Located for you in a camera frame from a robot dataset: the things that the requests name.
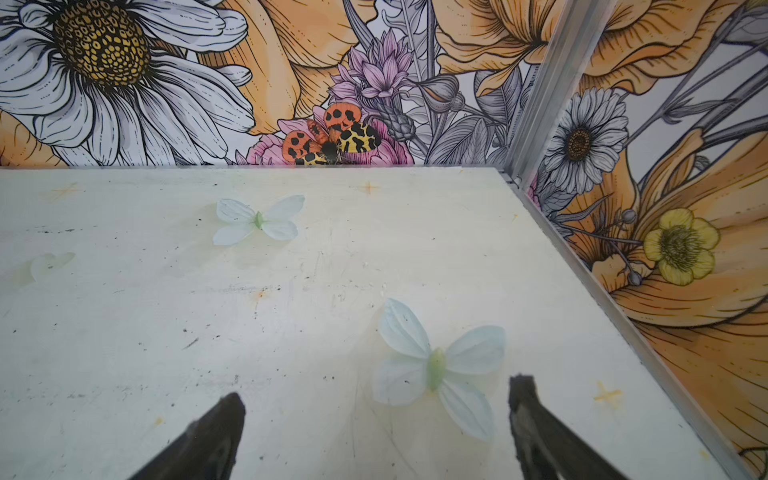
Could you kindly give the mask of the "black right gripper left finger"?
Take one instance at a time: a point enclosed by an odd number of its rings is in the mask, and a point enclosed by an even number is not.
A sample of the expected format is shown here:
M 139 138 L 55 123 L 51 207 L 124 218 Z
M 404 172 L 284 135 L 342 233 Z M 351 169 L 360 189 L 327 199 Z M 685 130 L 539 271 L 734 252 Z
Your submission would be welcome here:
M 222 397 L 130 480 L 229 479 L 246 416 L 236 392 Z

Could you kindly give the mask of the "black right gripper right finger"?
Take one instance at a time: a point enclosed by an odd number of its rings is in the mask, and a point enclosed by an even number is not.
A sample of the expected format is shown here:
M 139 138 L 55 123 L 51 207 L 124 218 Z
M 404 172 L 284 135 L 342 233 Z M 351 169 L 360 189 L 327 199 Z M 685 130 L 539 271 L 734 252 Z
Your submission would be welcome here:
M 532 479 L 623 479 L 540 401 L 530 375 L 509 379 L 510 431 L 523 477 Z

